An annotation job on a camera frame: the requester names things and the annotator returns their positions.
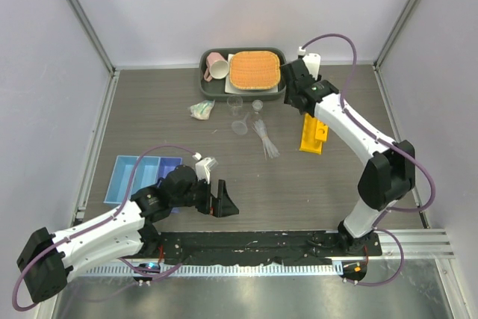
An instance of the blue tray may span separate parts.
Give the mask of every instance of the blue tray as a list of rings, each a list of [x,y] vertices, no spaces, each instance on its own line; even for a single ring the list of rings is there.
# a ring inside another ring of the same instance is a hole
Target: blue tray
[[[138,156],[118,156],[114,164],[113,174],[111,175],[110,184],[106,193],[104,203],[116,207],[125,197],[126,188],[128,187],[129,176],[133,170],[134,163]],[[182,158],[176,157],[144,157],[136,169],[133,178],[131,192],[136,193],[141,188],[153,185],[159,177],[166,175],[174,170],[176,166],[182,163]]]

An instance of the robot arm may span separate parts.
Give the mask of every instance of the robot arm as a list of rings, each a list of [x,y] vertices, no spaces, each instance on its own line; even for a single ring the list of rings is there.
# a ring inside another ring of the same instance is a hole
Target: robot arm
[[[127,255],[151,255],[159,247],[160,234],[153,223],[168,217],[173,208],[196,207],[203,214],[227,217],[239,210],[229,198],[226,183],[219,180],[217,196],[211,195],[213,158],[196,163],[196,171],[177,166],[165,179],[131,196],[117,216],[113,209],[79,226],[50,234],[46,228],[34,232],[17,265],[24,270],[38,253],[59,244],[27,272],[25,284],[34,303],[58,294],[74,278],[105,262]],[[111,217],[101,225],[99,223]],[[90,229],[83,235],[73,235]]]
[[[394,139],[374,128],[344,101],[344,108],[376,137],[370,137],[358,127],[343,111],[338,89],[321,79],[319,65],[320,56],[308,54],[281,67],[287,86],[285,103],[325,123],[364,165],[358,183],[358,202],[338,226],[343,247],[355,250],[373,231],[373,224],[382,212],[415,186],[415,166],[379,143],[377,138],[394,143],[412,157],[415,156],[415,149],[408,141],[395,143]]]

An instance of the plastic bag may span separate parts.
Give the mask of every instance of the plastic bag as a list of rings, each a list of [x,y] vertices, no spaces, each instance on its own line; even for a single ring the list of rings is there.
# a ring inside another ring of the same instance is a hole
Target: plastic bag
[[[198,120],[207,120],[216,101],[205,100],[189,107],[191,116]]]

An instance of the white wall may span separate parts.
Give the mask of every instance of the white wall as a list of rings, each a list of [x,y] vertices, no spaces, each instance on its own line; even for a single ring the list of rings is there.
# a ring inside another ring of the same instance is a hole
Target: white wall
[[[444,227],[478,298],[478,0],[422,0],[382,68],[401,134],[437,184]],[[423,199],[425,181],[418,182]]]
[[[196,64],[213,47],[275,46],[292,58],[310,38],[339,32],[374,61],[406,0],[80,0],[117,66]],[[340,40],[324,61],[350,61]]]
[[[108,74],[66,0],[0,9],[0,316],[30,318],[10,304],[16,259],[36,229],[69,225]]]

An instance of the yellow object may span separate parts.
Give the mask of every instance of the yellow object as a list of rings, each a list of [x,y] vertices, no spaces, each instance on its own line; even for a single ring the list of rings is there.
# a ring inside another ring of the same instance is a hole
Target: yellow object
[[[279,57],[273,52],[238,52],[231,59],[229,79],[241,90],[269,90],[281,80]]]
[[[327,141],[329,127],[316,118],[305,114],[300,151],[322,154],[322,145]]]

